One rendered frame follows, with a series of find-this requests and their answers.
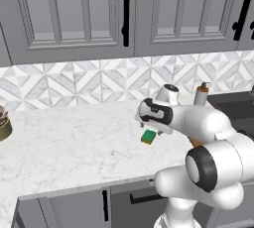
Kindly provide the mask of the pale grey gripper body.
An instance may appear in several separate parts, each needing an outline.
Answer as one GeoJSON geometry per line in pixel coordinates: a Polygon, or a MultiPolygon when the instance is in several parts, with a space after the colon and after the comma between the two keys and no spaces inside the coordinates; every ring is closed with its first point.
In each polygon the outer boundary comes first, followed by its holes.
{"type": "Polygon", "coordinates": [[[156,131],[158,135],[162,135],[162,134],[172,135],[174,132],[174,130],[171,127],[161,123],[141,122],[140,125],[144,129],[156,131]]]}

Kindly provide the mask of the wide grey upper cabinet door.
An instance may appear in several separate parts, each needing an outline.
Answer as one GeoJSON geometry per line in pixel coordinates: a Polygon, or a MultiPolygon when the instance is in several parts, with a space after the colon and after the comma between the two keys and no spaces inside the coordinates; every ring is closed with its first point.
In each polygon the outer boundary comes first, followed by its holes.
{"type": "Polygon", "coordinates": [[[132,57],[135,0],[123,46],[123,0],[0,0],[0,65],[132,57]]]}

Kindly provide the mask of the brown wooden cutting board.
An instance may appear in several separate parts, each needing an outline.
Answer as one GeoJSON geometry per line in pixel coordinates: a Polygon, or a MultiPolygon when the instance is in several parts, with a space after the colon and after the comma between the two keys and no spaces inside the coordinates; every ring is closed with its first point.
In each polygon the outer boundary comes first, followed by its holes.
{"type": "Polygon", "coordinates": [[[192,145],[193,145],[194,147],[198,147],[198,146],[202,146],[202,145],[203,145],[203,142],[198,141],[198,140],[196,140],[196,139],[194,139],[194,138],[190,138],[190,137],[189,137],[189,140],[190,140],[190,142],[192,143],[192,145]]]}

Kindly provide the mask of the dark grey sink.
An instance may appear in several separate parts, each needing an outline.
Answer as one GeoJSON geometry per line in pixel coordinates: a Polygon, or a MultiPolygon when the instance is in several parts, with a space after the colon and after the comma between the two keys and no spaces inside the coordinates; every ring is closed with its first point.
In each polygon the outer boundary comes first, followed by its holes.
{"type": "Polygon", "coordinates": [[[254,139],[254,95],[249,91],[213,94],[207,101],[230,119],[237,132],[254,139]]]}

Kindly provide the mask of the green sponge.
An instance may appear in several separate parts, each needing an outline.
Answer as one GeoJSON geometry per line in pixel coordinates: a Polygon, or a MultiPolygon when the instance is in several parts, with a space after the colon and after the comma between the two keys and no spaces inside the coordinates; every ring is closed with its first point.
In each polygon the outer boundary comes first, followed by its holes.
{"type": "Polygon", "coordinates": [[[146,130],[141,137],[141,141],[145,144],[151,145],[156,137],[157,133],[152,130],[146,130]]]}

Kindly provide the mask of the grey lower cabinet panel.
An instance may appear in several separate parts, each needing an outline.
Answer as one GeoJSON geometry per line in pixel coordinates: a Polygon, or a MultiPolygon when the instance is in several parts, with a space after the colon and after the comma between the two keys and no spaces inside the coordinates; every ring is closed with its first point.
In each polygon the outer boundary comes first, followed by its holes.
{"type": "Polygon", "coordinates": [[[205,228],[254,228],[254,183],[244,185],[244,199],[236,209],[213,208],[205,228]]]}

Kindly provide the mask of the white soap dispenser brown cap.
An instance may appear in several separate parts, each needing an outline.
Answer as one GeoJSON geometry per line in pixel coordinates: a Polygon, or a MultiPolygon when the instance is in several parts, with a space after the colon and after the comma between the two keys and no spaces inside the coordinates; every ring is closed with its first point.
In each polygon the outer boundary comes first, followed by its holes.
{"type": "Polygon", "coordinates": [[[196,88],[193,104],[204,106],[207,99],[208,91],[209,88],[207,87],[207,82],[203,82],[200,86],[198,86],[196,88]]]}

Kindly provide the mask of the olive pot with brown tools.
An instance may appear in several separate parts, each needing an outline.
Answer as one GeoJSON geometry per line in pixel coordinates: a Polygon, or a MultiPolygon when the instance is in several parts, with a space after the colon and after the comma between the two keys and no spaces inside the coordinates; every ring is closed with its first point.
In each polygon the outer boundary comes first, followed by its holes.
{"type": "Polygon", "coordinates": [[[7,139],[12,134],[13,128],[8,117],[8,112],[0,105],[0,141],[7,139]]]}

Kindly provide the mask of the grey lower cabinet door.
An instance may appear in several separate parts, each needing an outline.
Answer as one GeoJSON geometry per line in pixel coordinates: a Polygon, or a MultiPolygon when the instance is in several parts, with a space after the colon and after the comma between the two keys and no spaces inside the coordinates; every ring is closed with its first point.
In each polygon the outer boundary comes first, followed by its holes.
{"type": "Polygon", "coordinates": [[[19,199],[15,228],[111,228],[104,221],[102,190],[19,199]]]}

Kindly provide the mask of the grey lower drawer front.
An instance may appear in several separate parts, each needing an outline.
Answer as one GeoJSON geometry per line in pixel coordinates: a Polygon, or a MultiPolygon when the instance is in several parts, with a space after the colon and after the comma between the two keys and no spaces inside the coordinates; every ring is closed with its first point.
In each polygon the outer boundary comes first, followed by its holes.
{"type": "Polygon", "coordinates": [[[131,204],[131,193],[135,198],[159,194],[149,180],[112,185],[112,228],[154,228],[156,220],[166,209],[168,198],[131,204]]]}

